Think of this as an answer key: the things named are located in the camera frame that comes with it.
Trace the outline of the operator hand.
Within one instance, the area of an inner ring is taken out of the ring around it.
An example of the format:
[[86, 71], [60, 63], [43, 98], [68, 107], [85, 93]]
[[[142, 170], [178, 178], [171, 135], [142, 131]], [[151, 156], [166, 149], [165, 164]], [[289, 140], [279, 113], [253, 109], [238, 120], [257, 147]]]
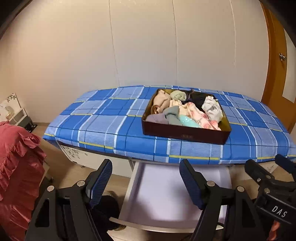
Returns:
[[275, 220], [271, 226], [267, 240], [286, 240], [285, 225]]

